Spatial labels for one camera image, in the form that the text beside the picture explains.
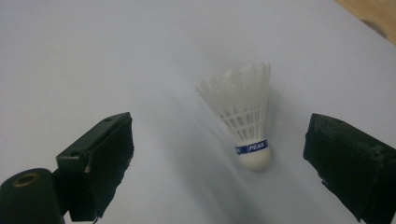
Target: wooden surface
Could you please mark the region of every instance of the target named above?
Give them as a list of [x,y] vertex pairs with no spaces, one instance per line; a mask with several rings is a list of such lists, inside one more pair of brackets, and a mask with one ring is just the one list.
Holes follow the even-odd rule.
[[396,44],[396,0],[336,0],[360,20]]

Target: white shuttlecock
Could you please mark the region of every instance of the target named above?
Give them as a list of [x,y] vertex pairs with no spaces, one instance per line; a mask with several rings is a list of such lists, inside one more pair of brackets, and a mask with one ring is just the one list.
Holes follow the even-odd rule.
[[271,159],[264,137],[264,119],[270,83],[270,64],[249,64],[202,82],[198,92],[227,127],[244,166],[263,170]]

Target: blue band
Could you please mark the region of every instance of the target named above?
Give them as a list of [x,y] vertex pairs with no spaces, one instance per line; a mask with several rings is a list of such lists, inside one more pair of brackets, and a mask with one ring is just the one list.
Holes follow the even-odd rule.
[[243,147],[236,147],[236,153],[238,155],[241,154],[248,154],[250,152],[259,151],[268,147],[267,139],[264,139],[258,143],[243,146]]

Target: white rounded tip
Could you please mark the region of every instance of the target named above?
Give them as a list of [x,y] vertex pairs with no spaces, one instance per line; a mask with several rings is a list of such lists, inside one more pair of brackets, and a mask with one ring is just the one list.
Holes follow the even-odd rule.
[[259,172],[267,167],[271,160],[270,148],[238,155],[241,163],[251,171]]

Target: badminton birdie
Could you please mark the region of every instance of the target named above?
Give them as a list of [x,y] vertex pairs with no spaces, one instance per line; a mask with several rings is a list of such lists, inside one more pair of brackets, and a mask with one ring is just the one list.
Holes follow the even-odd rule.
[[270,73],[270,64],[249,64],[240,71],[214,75],[198,88],[233,137],[239,160],[251,171],[263,170],[271,159],[264,137]]

